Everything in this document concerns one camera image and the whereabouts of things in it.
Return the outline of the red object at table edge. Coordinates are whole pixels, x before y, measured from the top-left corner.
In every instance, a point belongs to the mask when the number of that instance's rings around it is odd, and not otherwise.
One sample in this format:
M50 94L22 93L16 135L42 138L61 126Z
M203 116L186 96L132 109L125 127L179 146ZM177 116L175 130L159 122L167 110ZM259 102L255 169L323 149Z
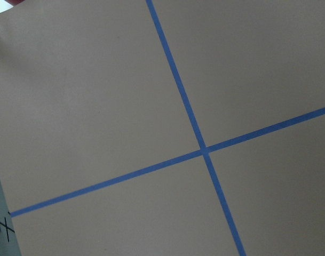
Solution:
M24 0L5 0L7 3L9 3L12 6L16 6L20 3L22 3Z

